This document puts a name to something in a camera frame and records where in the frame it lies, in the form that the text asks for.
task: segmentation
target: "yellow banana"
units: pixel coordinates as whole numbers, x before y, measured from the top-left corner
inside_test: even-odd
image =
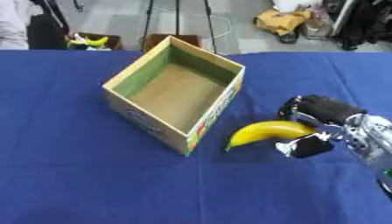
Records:
[[[108,40],[108,37],[103,37],[97,40],[91,40],[89,38],[86,38],[86,42],[89,46],[105,46]]]
[[[280,137],[295,139],[317,132],[299,122],[257,122],[235,132],[225,151],[243,144]]]

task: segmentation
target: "tripod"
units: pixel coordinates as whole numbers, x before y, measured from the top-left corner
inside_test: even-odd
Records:
[[[176,1],[176,36],[179,36],[179,7],[180,7],[180,0],[175,0]],[[214,36],[214,28],[213,28],[213,23],[211,21],[211,16],[212,16],[212,11],[211,8],[209,6],[209,2],[208,0],[203,0],[204,1],[204,5],[205,5],[205,9],[206,9],[206,16],[207,16],[207,20],[208,20],[208,26],[210,29],[210,35],[211,35],[211,40],[213,42],[213,52],[217,53],[217,49],[216,49],[216,43],[215,43],[215,36]],[[147,22],[146,25],[144,27],[144,34],[143,34],[143,39],[142,39],[142,50],[145,47],[145,42],[146,42],[146,38],[147,38],[147,33],[149,31],[150,28],[150,22],[151,22],[151,16],[152,16],[152,9],[154,7],[154,2],[155,0],[150,0],[149,2],[149,7],[146,11],[147,13]]]

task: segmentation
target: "table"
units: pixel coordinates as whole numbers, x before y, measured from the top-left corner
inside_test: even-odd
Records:
[[[242,91],[183,157],[110,110],[101,84],[139,52],[0,52],[0,221],[390,223],[392,204],[344,147],[287,158],[273,143],[222,152],[293,95],[392,118],[391,54],[257,53]]]

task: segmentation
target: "cardboard box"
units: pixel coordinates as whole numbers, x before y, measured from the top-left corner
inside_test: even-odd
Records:
[[[169,36],[103,88],[112,109],[188,156],[240,90],[244,72]]]

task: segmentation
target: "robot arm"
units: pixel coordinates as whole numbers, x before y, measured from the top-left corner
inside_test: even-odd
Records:
[[[319,130],[289,143],[277,143],[288,157],[306,158],[330,151],[332,142],[344,140],[360,160],[376,172],[384,191],[392,193],[392,122],[334,99],[307,95],[289,99],[278,111],[292,120]]]

